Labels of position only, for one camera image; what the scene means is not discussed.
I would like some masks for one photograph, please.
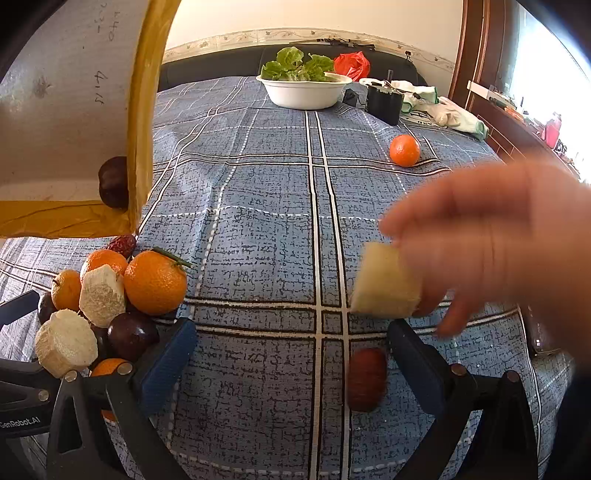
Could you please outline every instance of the orange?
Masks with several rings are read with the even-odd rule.
[[[187,291],[187,274],[174,260],[147,250],[135,257],[123,277],[132,305],[152,316],[175,310]]]
[[[82,268],[80,269],[80,281],[84,281],[84,275],[86,272],[94,270],[95,268],[102,267],[103,265],[109,265],[115,273],[123,275],[127,268],[127,260],[119,252],[112,250],[95,250],[86,257]]]
[[[100,377],[101,375],[110,375],[117,367],[124,364],[127,360],[122,358],[105,358],[102,362],[99,362],[93,371],[90,373],[91,377]],[[101,410],[103,417],[107,420],[116,421],[115,415],[110,410]]]
[[[421,147],[412,135],[399,135],[390,143],[390,159],[401,167],[412,167],[421,156]]]
[[[51,281],[51,301],[58,310],[77,312],[81,288],[80,274],[76,270],[63,270]]]

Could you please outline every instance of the brown packing tape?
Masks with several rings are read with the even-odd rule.
[[[160,64],[180,0],[151,0],[135,54],[128,99],[129,209],[101,202],[1,201],[0,237],[95,238],[134,233],[152,186],[152,116]]]

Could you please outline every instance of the white bowl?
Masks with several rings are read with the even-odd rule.
[[[295,110],[320,110],[333,106],[343,87],[351,83],[349,77],[338,73],[326,72],[333,79],[331,82],[284,82],[282,80],[264,80],[259,75],[256,79],[267,89],[271,102],[275,105]]]

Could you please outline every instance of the black sofa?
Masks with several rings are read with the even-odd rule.
[[[197,55],[187,59],[164,63],[160,68],[158,91],[166,90],[189,82],[199,82],[228,76],[256,76],[261,67],[275,60],[277,52],[290,45],[256,45]],[[371,50],[364,47],[348,47],[327,44],[297,44],[297,48],[316,55],[326,55],[332,59],[341,53],[363,51],[371,64],[369,76],[383,80],[388,70],[393,70],[395,80],[407,80],[414,85],[426,86],[425,79],[417,72],[413,63],[397,55]]]

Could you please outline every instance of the human hand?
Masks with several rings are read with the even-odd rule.
[[[396,202],[379,229],[423,278],[415,315],[455,291],[440,336],[486,301],[515,301],[591,366],[591,189],[569,173],[532,161],[458,170]]]

